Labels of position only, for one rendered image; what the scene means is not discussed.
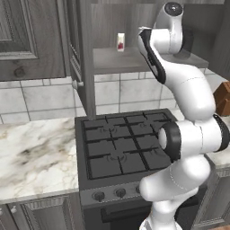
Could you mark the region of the open grey cabinet door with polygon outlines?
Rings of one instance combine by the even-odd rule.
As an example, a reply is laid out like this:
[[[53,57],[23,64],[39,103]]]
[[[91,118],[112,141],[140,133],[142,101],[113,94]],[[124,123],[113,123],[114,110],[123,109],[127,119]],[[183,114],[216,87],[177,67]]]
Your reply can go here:
[[[230,0],[225,0],[223,21],[216,36],[208,68],[230,81]]]
[[[95,119],[91,0],[66,0],[66,9],[71,76],[84,83],[76,91],[88,119]]]

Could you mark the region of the dark round cabinet knob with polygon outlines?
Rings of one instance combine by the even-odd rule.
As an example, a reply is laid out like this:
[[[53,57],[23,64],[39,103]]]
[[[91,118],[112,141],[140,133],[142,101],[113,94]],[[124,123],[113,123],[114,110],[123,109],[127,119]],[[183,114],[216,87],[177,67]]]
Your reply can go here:
[[[14,75],[15,75],[16,77],[24,77],[24,76],[25,76],[25,71],[24,71],[23,67],[20,66],[20,67],[16,68],[16,69],[14,70]]]

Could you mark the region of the grey base cabinet door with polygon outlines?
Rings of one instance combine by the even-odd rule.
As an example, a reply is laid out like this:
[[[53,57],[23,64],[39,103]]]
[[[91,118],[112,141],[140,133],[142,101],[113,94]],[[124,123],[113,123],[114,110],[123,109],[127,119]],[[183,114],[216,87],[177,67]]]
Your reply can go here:
[[[8,204],[19,230],[84,230],[79,193]]]
[[[0,230],[19,230],[13,220],[13,216],[6,205],[0,205],[3,215],[0,216]]]

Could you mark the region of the grey base cabinet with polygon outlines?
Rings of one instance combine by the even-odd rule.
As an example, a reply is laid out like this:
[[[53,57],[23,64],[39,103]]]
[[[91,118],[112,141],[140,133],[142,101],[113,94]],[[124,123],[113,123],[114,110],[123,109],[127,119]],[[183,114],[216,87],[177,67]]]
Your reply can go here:
[[[230,167],[215,169],[207,186],[191,230],[209,230],[230,225]]]

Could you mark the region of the grey stove with oven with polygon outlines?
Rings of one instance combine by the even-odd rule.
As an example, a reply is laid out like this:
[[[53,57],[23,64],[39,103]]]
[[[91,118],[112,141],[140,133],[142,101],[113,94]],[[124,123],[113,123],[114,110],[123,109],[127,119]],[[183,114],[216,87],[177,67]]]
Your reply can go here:
[[[141,179],[171,164],[157,132],[175,117],[167,109],[101,115],[75,120],[79,192],[85,230],[138,230],[149,215],[102,222],[101,209],[119,211],[152,203],[136,193]],[[123,198],[115,190],[126,190]],[[93,198],[102,191],[105,198]]]

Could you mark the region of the grey round door knob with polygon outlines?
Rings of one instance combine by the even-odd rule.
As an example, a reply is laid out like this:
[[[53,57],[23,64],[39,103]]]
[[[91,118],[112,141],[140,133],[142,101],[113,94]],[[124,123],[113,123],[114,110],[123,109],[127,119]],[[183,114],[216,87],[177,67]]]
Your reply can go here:
[[[74,89],[77,90],[79,87],[83,87],[83,86],[84,86],[84,83],[83,83],[83,82],[77,82],[76,80],[74,80],[74,81],[72,82],[72,86],[73,86]]]

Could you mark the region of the white carton with red print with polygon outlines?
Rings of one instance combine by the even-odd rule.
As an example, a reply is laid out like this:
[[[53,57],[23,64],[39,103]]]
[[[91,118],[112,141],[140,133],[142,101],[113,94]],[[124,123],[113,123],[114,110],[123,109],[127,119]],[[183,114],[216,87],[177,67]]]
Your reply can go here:
[[[123,52],[125,49],[125,34],[119,33],[117,35],[117,51]]]

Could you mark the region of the brown block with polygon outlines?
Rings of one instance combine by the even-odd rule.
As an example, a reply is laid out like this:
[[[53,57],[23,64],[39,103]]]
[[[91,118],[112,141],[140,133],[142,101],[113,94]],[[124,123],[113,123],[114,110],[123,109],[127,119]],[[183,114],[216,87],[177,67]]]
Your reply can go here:
[[[220,116],[230,115],[230,82],[223,82],[214,92],[216,112]]]

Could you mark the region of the open grey wall cabinet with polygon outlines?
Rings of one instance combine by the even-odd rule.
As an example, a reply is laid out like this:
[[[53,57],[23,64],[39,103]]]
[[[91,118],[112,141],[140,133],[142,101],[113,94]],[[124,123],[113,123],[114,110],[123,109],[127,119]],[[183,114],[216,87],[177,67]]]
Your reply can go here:
[[[152,27],[160,7],[170,0],[91,0],[95,74],[146,69],[137,48],[141,26]],[[117,51],[117,35],[125,34],[125,49]]]

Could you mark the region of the closed grey wall cabinet door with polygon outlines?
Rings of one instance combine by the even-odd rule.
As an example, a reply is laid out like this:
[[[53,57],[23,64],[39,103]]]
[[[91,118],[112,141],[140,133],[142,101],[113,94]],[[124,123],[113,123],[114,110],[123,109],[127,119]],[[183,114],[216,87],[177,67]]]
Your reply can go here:
[[[0,0],[0,82],[64,76],[64,0]]]

